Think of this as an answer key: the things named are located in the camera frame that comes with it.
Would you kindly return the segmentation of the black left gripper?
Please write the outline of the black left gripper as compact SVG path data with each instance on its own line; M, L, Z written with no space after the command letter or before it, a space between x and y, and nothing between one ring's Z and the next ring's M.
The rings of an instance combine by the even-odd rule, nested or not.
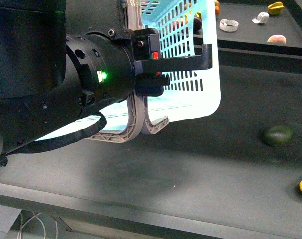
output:
M122 102L137 91L159 96L169 84L162 72L212 68L212 44L202 45L202 54L134 61L130 41L112 41L103 35L67 35L66 51L81 84L83 107L93 114Z

